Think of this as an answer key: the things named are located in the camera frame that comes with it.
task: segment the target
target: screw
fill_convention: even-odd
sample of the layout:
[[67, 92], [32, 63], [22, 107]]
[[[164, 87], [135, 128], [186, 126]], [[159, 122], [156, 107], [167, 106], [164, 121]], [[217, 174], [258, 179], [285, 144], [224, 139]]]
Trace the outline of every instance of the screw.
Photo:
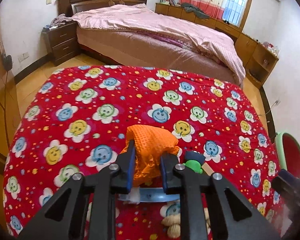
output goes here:
[[184, 165], [181, 164], [181, 163], [176, 164], [176, 166], [174, 166], [174, 167], [175, 167], [176, 170], [178, 170], [178, 171], [183, 171], [183, 170], [186, 168], [186, 166], [184, 166]]
[[213, 173], [212, 177], [215, 179], [215, 180], [221, 180], [222, 179], [222, 175], [220, 173]]
[[82, 178], [81, 173], [75, 173], [72, 175], [72, 179], [74, 179], [74, 180], [80, 180], [81, 178]]
[[109, 169], [111, 169], [111, 171], [116, 171], [117, 169], [119, 169], [119, 165], [116, 163], [112, 163], [109, 165]]

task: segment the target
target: wooden dresser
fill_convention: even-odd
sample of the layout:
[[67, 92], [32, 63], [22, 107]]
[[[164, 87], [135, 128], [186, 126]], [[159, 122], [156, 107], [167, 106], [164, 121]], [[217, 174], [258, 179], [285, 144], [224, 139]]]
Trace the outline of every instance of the wooden dresser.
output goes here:
[[68, 22], [56, 29], [42, 31], [48, 53], [56, 66], [80, 53], [77, 41], [77, 22]]
[[160, 3], [156, 4], [155, 12], [204, 25], [227, 34], [234, 41], [235, 50], [246, 69], [247, 78], [259, 89], [279, 60], [260, 43], [243, 34], [242, 29], [236, 26], [225, 24], [213, 18], [200, 19], [193, 12], [187, 13], [181, 7]]

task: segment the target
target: wooden floor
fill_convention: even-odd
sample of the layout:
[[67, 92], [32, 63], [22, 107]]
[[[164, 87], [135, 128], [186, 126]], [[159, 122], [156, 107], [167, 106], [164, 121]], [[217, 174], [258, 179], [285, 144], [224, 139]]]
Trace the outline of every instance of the wooden floor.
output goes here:
[[[50, 77], [53, 71], [58, 68], [68, 68], [82, 65], [104, 65], [104, 63], [85, 54], [80, 54], [57, 67], [52, 62], [48, 62], [21, 80], [17, 84], [20, 115], [23, 116], [25, 114], [25, 111], [32, 102], [34, 96], [44, 82]], [[247, 78], [245, 78], [243, 81], [243, 91], [251, 101], [257, 114], [265, 114], [260, 92]], [[263, 115], [260, 117], [260, 119], [263, 126], [268, 131], [266, 117]]]

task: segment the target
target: baseboard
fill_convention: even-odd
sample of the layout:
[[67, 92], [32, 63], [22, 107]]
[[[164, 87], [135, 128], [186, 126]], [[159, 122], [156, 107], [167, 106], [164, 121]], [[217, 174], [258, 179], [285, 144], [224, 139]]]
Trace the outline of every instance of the baseboard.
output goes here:
[[273, 117], [272, 117], [272, 112], [270, 109], [270, 104], [269, 104], [268, 98], [266, 96], [266, 92], [263, 89], [263, 87], [261, 87], [259, 91], [260, 91], [263, 107], [265, 109], [265, 113], [268, 113], [268, 114], [266, 114], [266, 120], [267, 120], [269, 137], [271, 139], [271, 142], [274, 143], [276, 131], [275, 131], [274, 121], [273, 121]]
[[38, 60], [36, 60], [32, 64], [30, 64], [28, 67], [26, 67], [25, 69], [23, 69], [20, 73], [18, 73], [17, 75], [15, 75], [14, 82], [16, 84], [18, 84], [27, 75], [31, 74], [33, 71], [35, 71], [36, 69], [38, 69], [42, 65], [46, 64], [50, 60], [51, 60], [51, 55], [50, 54], [47, 54], [47, 55], [43, 56], [42, 58], [39, 58]]

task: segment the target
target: pink bedsheet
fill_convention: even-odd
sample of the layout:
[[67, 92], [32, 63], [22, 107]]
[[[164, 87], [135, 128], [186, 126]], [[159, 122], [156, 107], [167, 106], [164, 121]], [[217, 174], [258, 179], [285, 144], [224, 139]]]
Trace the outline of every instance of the pink bedsheet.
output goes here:
[[118, 4], [93, 9], [79, 12], [72, 19], [83, 29], [147, 31], [169, 36], [189, 47], [196, 47], [200, 52], [217, 57], [236, 74], [239, 83], [245, 77], [245, 69], [230, 37], [186, 20], [156, 14], [145, 4], [133, 6]]

